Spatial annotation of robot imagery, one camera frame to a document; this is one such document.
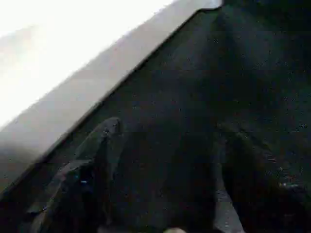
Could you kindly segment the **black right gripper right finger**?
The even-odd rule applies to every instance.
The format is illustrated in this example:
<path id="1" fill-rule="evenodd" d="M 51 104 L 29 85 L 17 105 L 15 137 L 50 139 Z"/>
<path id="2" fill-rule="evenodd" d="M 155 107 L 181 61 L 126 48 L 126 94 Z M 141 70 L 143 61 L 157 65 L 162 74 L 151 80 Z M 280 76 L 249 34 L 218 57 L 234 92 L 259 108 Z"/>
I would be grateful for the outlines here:
<path id="1" fill-rule="evenodd" d="M 269 144 L 245 131 L 221 131 L 217 152 L 226 191 L 245 232 L 311 231 L 311 195 Z"/>

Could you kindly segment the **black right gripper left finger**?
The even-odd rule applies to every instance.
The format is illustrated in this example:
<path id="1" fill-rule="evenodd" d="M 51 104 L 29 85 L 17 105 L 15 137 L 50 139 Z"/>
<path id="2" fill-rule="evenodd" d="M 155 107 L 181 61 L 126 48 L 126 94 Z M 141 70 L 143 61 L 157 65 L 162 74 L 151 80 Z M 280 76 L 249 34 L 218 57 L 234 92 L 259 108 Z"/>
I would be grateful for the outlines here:
<path id="1" fill-rule="evenodd" d="M 120 160 L 122 122 L 101 122 L 25 215 L 27 233 L 97 233 L 111 223 L 110 183 Z"/>

